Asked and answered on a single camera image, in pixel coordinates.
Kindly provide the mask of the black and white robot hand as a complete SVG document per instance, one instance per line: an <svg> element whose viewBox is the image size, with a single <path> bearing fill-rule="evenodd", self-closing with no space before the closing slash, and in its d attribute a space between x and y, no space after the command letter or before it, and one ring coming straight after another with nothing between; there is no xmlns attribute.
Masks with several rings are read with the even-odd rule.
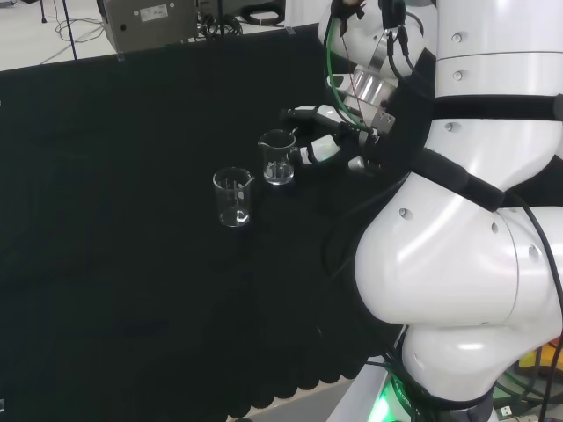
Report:
<svg viewBox="0 0 563 422"><path fill-rule="evenodd" d="M281 121L287 123L295 139L301 134L311 134L315 128L326 128L327 135L320 136L303 146L291 146L288 159L292 164L302 167L319 167L332 164L354 152L360 163L351 164L351 168L364 168L367 158L365 153L374 147L384 132L374 127L360 128L343 112L331 105L298 106L283 109Z"/></svg>

